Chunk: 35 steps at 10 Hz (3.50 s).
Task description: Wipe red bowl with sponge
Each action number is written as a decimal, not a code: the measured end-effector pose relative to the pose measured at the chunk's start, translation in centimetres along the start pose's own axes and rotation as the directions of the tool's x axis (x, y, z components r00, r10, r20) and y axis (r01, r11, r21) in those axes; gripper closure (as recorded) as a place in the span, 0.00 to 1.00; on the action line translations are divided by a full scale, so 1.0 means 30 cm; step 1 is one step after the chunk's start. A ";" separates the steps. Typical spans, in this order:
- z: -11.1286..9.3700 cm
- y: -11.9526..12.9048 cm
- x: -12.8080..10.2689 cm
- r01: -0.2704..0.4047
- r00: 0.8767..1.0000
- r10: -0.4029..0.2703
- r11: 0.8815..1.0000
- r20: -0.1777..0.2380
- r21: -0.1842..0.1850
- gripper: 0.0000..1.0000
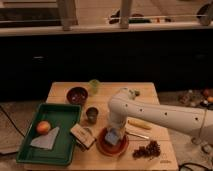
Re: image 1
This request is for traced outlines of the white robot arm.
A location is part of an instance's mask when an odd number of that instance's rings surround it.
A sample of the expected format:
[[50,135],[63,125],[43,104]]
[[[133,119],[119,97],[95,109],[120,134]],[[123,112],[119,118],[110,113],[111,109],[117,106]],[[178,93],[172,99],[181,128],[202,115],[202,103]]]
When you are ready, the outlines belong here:
[[122,88],[108,101],[108,124],[120,132],[128,117],[173,129],[213,144],[213,110],[144,103]]

